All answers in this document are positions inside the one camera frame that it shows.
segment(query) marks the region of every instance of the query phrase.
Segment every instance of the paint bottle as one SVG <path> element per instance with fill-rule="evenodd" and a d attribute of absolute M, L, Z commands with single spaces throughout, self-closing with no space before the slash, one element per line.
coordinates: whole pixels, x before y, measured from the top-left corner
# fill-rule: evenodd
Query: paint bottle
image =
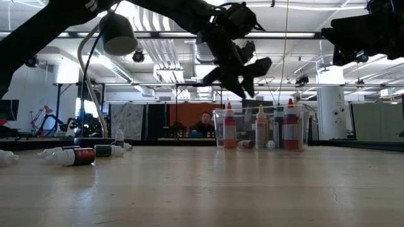
<path fill-rule="evenodd" d="M 92 148 L 67 149 L 56 151 L 45 158 L 49 165 L 80 166 L 91 165 L 95 161 L 95 151 Z"/>
<path fill-rule="evenodd" d="M 268 120 L 262 105 L 259 106 L 255 121 L 255 141 L 256 148 L 265 148 L 266 142 L 268 142 Z"/>
<path fill-rule="evenodd" d="M 20 157 L 13 152 L 0 150 L 0 166 L 15 165 L 19 160 Z"/>
<path fill-rule="evenodd" d="M 225 120 L 223 121 L 223 147 L 237 148 L 237 131 L 235 117 L 230 103 L 227 104 Z"/>
<path fill-rule="evenodd" d="M 244 148 L 244 149 L 252 149 L 255 146 L 254 141 L 240 141 L 238 143 L 239 148 Z"/>
<path fill-rule="evenodd" d="M 67 146 L 67 147 L 61 147 L 61 148 L 52 148 L 52 149 L 45 149 L 43 152 L 37 153 L 37 155 L 41 158 L 48 157 L 53 154 L 53 152 L 56 151 L 64 151 L 67 149 L 77 149 L 80 148 L 80 146 Z"/>
<path fill-rule="evenodd" d="M 125 153 L 125 149 L 114 145 L 95 145 L 94 150 L 97 158 L 122 157 Z"/>
<path fill-rule="evenodd" d="M 299 149 L 299 116 L 294 107 L 293 100 L 290 98 L 288 107 L 285 110 L 285 119 L 283 121 L 283 139 L 285 149 Z"/>
<path fill-rule="evenodd" d="M 276 148 L 283 149 L 283 107 L 278 105 L 274 113 L 273 119 L 273 141 Z"/>
<path fill-rule="evenodd" d="M 124 140 L 125 140 L 124 132 L 122 131 L 122 129 L 118 129 L 115 136 L 115 146 L 120 146 L 123 148 L 125 143 Z"/>

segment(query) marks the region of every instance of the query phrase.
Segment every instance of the orange wall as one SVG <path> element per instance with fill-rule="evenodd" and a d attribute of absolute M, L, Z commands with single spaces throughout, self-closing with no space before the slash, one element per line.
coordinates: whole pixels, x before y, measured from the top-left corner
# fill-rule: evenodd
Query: orange wall
<path fill-rule="evenodd" d="M 201 120 L 203 112 L 208 112 L 212 116 L 212 111 L 216 108 L 223 108 L 221 104 L 212 103 L 181 103 L 178 104 L 178 121 L 187 127 L 194 126 Z M 175 122 L 175 104 L 170 105 L 170 125 Z"/>

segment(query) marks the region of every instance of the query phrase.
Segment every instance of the camera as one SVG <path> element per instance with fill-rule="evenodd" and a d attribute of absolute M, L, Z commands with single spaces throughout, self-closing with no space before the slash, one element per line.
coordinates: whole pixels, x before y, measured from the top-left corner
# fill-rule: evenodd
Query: camera
<path fill-rule="evenodd" d="M 143 53 L 143 50 L 135 50 L 132 59 L 136 63 L 143 62 L 145 60 L 145 55 Z"/>

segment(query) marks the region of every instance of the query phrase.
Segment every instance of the person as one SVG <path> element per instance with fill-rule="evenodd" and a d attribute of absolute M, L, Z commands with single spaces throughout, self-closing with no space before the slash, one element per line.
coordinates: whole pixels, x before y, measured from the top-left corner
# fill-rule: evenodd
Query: person
<path fill-rule="evenodd" d="M 215 128 L 210 124 L 210 117 L 210 113 L 203 112 L 201 121 L 193 126 L 192 132 L 200 132 L 205 137 L 208 137 L 208 133 L 210 133 L 210 137 L 214 137 Z"/>

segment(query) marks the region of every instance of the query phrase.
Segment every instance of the robotic arm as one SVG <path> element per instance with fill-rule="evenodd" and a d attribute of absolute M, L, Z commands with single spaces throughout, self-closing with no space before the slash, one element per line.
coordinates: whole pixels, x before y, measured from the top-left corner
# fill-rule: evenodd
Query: robotic arm
<path fill-rule="evenodd" d="M 94 19 L 100 12 L 107 11 L 117 2 L 117 0 L 50 0 L 47 6 L 0 42 L 1 52 L 7 53 L 2 55 L 0 61 L 2 71 L 0 98 L 8 91 L 13 73 L 31 56 L 42 50 L 67 28 Z M 263 30 L 257 26 L 256 15 L 245 3 L 213 6 L 203 0 L 129 0 L 129 2 L 171 18 L 183 29 L 197 34 L 198 40 L 206 42 L 216 58 L 219 70 L 216 70 L 211 78 L 224 82 L 223 85 L 230 91 L 237 90 L 236 93 L 243 98 L 245 98 L 244 92 L 239 91 L 241 86 L 236 82 L 238 76 L 254 74 L 257 71 L 261 74 L 265 71 L 263 74 L 266 74 L 271 66 L 269 60 L 265 61 L 264 65 L 263 62 L 258 62 L 255 66 L 244 67 L 245 61 L 232 41 L 243 38 L 253 28 Z"/>

